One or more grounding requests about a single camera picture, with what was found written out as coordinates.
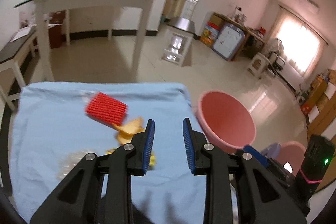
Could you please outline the red foam fruit net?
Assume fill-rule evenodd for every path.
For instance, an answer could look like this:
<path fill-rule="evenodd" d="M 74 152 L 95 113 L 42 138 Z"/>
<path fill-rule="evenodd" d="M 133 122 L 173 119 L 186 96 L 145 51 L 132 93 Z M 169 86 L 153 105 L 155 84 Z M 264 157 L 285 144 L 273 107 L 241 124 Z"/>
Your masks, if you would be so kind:
<path fill-rule="evenodd" d="M 126 104 L 102 92 L 96 93 L 85 107 L 89 117 L 111 125 L 121 125 L 126 112 Z"/>

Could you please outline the colourful cardboard box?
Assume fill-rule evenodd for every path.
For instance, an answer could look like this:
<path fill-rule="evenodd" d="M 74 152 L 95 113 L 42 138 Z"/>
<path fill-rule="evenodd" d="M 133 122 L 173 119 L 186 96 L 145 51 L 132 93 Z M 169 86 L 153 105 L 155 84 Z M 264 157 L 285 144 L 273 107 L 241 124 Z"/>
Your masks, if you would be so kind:
<path fill-rule="evenodd" d="M 200 40 L 202 43 L 204 43 L 208 47 L 212 47 L 214 41 L 217 39 L 217 36 L 219 34 L 219 27 L 212 22 L 208 22 L 205 25 L 205 28 L 202 32 L 202 35 L 200 37 Z"/>

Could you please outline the kids drawing board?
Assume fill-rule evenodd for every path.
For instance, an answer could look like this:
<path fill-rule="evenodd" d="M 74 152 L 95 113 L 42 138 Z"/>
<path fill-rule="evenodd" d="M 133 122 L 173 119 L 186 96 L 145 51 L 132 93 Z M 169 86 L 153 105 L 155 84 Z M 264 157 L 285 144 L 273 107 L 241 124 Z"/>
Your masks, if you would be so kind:
<path fill-rule="evenodd" d="M 212 45 L 212 50 L 227 61 L 232 60 L 245 40 L 244 32 L 234 24 L 226 23 Z"/>

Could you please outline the orange peel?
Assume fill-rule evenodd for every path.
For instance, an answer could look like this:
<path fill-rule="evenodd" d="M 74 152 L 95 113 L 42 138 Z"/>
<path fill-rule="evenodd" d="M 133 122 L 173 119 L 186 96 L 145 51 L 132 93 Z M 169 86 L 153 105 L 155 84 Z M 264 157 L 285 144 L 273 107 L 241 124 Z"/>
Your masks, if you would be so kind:
<path fill-rule="evenodd" d="M 116 139 L 120 145 L 130 143 L 135 134 L 145 131 L 143 118 L 140 116 L 123 125 L 112 124 L 112 127 L 118 132 Z"/>

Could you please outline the purple plastic stool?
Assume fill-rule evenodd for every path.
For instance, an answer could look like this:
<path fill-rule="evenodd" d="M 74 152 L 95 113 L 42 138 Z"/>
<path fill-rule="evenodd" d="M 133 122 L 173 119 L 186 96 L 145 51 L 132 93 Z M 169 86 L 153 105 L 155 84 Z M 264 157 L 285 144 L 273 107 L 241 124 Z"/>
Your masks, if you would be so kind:
<path fill-rule="evenodd" d="M 268 147 L 260 151 L 260 154 L 267 159 L 276 159 L 281 150 L 279 143 L 272 143 Z"/>

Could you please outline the yellow snack wrapper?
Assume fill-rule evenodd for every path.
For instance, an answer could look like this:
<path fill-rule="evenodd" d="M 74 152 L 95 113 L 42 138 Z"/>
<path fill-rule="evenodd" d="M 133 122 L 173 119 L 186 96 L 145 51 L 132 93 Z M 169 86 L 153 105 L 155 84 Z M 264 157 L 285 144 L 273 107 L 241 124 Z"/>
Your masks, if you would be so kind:
<path fill-rule="evenodd" d="M 116 148 L 111 148 L 105 151 L 106 155 L 112 154 L 114 151 L 116 151 Z M 156 165 L 156 158 L 154 152 L 151 152 L 150 155 L 150 162 L 149 162 L 149 169 L 153 168 Z"/>

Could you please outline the office chair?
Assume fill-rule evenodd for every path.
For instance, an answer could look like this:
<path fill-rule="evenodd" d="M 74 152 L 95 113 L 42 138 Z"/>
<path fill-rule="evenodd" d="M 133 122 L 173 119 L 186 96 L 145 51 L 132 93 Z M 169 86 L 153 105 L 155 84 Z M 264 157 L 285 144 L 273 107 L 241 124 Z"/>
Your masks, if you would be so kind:
<path fill-rule="evenodd" d="M 274 76 L 277 72 L 282 71 L 286 64 L 282 57 L 283 51 L 284 47 L 279 38 L 271 38 L 262 50 L 263 55 L 269 60 L 268 70 Z"/>

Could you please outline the white stool dark top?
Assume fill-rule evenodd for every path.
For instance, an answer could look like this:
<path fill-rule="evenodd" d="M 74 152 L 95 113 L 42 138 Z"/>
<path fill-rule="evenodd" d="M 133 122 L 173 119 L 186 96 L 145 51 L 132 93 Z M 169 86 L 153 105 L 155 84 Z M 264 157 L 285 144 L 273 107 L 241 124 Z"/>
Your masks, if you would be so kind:
<path fill-rule="evenodd" d="M 166 25 L 166 46 L 161 59 L 183 66 L 194 38 L 195 23 L 184 17 L 174 17 Z"/>

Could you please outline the white table glass top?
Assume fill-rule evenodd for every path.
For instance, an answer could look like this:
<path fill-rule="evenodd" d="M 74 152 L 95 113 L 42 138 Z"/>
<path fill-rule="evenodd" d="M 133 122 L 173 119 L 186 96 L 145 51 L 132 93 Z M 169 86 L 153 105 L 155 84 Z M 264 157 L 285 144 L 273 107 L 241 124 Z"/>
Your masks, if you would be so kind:
<path fill-rule="evenodd" d="M 146 27 L 149 22 L 150 11 L 154 0 L 26 0 L 15 5 L 15 7 L 17 8 L 32 1 L 36 5 L 37 42 L 42 68 L 45 73 L 46 80 L 51 82 L 54 81 L 54 75 L 52 73 L 50 63 L 49 34 L 47 31 L 47 24 L 44 20 L 45 14 L 57 11 L 67 12 L 75 8 L 90 8 L 99 6 L 110 6 L 113 8 L 130 7 L 142 9 L 138 24 L 137 36 L 135 39 L 130 71 L 131 81 L 135 82 L 137 80 L 141 50 L 146 36 Z"/>

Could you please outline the white plastic stool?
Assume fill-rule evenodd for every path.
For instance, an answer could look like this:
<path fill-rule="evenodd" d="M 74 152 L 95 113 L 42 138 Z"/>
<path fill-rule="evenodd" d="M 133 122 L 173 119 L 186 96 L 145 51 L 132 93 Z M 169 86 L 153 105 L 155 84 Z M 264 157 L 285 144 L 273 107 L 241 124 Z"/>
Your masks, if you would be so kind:
<path fill-rule="evenodd" d="M 260 79 L 264 71 L 269 66 L 270 61 L 267 57 L 261 53 L 257 53 L 253 58 L 249 66 L 247 67 L 247 71 L 250 72 L 254 77 Z"/>

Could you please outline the pink plastic trash bucket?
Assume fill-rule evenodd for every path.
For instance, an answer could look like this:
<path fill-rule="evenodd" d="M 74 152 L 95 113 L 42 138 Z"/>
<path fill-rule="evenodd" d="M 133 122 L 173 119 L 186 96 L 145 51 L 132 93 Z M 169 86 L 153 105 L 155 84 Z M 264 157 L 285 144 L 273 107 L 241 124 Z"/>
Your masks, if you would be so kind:
<path fill-rule="evenodd" d="M 195 115 L 209 142 L 226 153 L 235 153 L 256 139 L 256 126 L 247 108 L 220 90 L 204 92 Z"/>

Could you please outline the clear plastic film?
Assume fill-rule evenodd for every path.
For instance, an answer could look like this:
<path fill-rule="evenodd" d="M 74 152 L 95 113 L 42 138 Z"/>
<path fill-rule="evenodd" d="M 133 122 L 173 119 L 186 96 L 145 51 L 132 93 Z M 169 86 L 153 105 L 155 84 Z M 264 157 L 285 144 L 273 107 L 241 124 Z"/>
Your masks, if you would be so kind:
<path fill-rule="evenodd" d="M 59 181 L 65 178 L 65 176 L 70 173 L 70 171 L 85 157 L 86 154 L 90 153 L 88 150 L 71 152 L 66 155 L 59 162 L 59 171 L 57 178 Z"/>

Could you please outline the white bench dark top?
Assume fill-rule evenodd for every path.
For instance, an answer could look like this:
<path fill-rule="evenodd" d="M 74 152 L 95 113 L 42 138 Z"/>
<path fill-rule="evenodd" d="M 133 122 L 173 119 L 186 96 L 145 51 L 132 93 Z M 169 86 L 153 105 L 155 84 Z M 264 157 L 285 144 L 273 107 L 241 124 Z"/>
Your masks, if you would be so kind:
<path fill-rule="evenodd" d="M 30 50 L 32 57 L 35 57 L 35 50 L 38 49 L 38 46 L 34 45 L 36 39 L 37 32 L 33 26 L 28 34 L 13 42 L 7 43 L 1 50 L 1 73 L 5 70 L 12 70 L 20 89 L 26 86 L 26 82 L 19 67 L 19 61 L 28 50 Z"/>

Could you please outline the wooden desk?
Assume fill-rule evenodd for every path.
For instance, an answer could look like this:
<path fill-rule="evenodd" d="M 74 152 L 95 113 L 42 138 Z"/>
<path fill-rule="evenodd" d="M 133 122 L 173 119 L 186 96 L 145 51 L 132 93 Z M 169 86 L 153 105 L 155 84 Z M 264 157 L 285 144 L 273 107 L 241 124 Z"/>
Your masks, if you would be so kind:
<path fill-rule="evenodd" d="M 257 43 L 258 50 L 264 47 L 264 39 L 251 28 L 216 12 L 213 16 L 220 19 L 221 30 L 211 49 L 226 61 L 234 61 L 247 45 L 251 46 L 254 42 Z"/>

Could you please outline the light blue table cloth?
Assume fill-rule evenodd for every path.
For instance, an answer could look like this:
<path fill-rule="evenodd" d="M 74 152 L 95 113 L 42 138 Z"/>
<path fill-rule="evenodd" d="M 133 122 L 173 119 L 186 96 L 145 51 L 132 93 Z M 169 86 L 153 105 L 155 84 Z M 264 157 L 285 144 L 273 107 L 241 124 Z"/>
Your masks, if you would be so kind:
<path fill-rule="evenodd" d="M 127 105 L 126 119 L 155 122 L 156 164 L 131 179 L 132 201 L 153 223 L 202 223 L 206 179 L 190 173 L 183 120 L 199 131 L 187 87 L 180 83 L 94 84 L 40 82 L 24 88 L 14 120 L 10 177 L 17 211 L 29 221 L 59 183 L 61 163 L 72 153 L 103 155 L 117 148 L 116 131 L 86 115 L 103 92 Z"/>

